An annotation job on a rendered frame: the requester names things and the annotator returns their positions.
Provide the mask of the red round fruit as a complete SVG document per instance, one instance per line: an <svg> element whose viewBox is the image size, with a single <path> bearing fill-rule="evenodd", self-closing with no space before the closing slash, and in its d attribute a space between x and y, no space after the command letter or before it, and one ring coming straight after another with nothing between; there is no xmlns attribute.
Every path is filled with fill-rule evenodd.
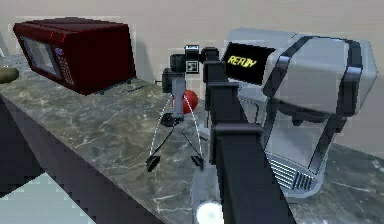
<svg viewBox="0 0 384 224"><path fill-rule="evenodd" d="M182 98L182 112L184 114L191 113L197 107L198 102L199 98L197 94L194 91L187 89Z"/></svg>

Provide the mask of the grey cylinder with white top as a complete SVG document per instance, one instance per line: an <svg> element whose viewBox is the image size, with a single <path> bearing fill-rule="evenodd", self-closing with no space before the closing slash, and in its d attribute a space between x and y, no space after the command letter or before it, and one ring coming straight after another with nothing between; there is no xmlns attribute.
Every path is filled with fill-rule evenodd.
<svg viewBox="0 0 384 224"><path fill-rule="evenodd" d="M224 224L216 168L197 169L191 185L193 224Z"/></svg>

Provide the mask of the dark red microwave oven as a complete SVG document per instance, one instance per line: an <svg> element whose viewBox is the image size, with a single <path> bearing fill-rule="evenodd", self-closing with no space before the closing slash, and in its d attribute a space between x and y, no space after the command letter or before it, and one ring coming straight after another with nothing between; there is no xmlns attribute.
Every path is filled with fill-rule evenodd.
<svg viewBox="0 0 384 224"><path fill-rule="evenodd" d="M79 17L16 23L13 31L32 71L82 95L136 77L130 28Z"/></svg>

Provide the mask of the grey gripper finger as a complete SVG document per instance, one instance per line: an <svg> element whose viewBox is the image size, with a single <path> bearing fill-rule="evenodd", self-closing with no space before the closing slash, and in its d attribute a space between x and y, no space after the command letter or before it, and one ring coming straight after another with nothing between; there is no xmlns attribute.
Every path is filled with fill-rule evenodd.
<svg viewBox="0 0 384 224"><path fill-rule="evenodd" d="M191 157L193 163L194 163L199 169L203 169L203 168L204 168L204 158L203 158L203 153L202 153L202 145L201 145L201 139L200 139L200 133L199 133L199 129L198 129L198 125L197 125L197 121L196 121L196 118L195 118L193 109L192 109L192 107L191 107L191 104L190 104L188 98L187 98L187 97L184 97L184 100L186 101L187 106L188 106L188 109L189 109L190 113L192 114L192 118L193 118L193 122L194 122L195 130L196 130L196 134L197 134L198 147L195 147L195 146L192 144L192 142L188 139L188 137L186 136L186 134L183 134L183 136L184 136L185 139L188 141L188 143L189 143L189 145L192 147L192 149L195 151L195 154Z"/></svg>
<svg viewBox="0 0 384 224"><path fill-rule="evenodd" d="M171 136L171 134L173 133L174 128L176 126L175 121L173 119L173 113L167 112L167 109L170 109L170 108L171 108L171 100L168 99L163 106L163 109L160 113L160 117L159 117L158 122L155 126L155 129L154 129L152 141L151 141L150 148L149 148L149 156L146 160L146 168L147 168L148 172L152 172L157 167L157 165L159 164L159 162L161 160L161 156L158 155L158 152L163 147L163 145L166 143L168 138ZM156 140L156 137L158 134L158 130L161 126L168 128L169 132L164 137L164 139L161 140L158 145L156 145L155 140Z"/></svg>

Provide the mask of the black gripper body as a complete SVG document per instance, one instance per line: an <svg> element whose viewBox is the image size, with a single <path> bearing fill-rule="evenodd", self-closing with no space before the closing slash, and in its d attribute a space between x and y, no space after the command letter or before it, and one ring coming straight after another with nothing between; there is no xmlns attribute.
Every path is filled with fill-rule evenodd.
<svg viewBox="0 0 384 224"><path fill-rule="evenodd" d="M184 120L183 100L186 90L185 55L172 54L169 66L162 73L162 88L164 93L173 96L173 111L165 113L160 123L165 127L172 127Z"/></svg>

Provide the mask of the grey coffee machine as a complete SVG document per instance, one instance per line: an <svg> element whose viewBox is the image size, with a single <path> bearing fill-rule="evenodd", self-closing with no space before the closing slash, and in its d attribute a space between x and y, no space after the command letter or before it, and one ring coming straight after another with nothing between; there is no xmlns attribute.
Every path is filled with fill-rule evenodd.
<svg viewBox="0 0 384 224"><path fill-rule="evenodd" d="M229 80L239 85L247 120L263 128L263 148L284 195L316 194L335 136L376 80L370 43L237 28L222 59Z"/></svg>

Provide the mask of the olive green oblong object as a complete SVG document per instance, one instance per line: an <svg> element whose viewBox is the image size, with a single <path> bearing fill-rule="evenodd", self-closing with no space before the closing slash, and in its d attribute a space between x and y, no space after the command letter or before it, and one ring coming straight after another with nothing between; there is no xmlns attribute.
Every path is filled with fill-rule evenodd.
<svg viewBox="0 0 384 224"><path fill-rule="evenodd" d="M19 77L19 71L16 68L0 67L0 84L10 83Z"/></svg>

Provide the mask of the marble top kitchen counter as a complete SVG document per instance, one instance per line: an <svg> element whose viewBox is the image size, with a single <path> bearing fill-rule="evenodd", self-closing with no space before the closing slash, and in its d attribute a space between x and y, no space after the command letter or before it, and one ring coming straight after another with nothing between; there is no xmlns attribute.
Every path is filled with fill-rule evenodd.
<svg viewBox="0 0 384 224"><path fill-rule="evenodd" d="M134 80L104 94L83 96L33 72L22 55L0 58L0 67L19 77L0 84L0 95L16 116L30 121L55 144L80 156L113 185L139 201L166 224L192 224L190 189L198 147L192 114L174 129L148 172L146 160L168 95ZM336 145L329 152L320 191L296 199L297 224L384 224L384 160Z"/></svg>

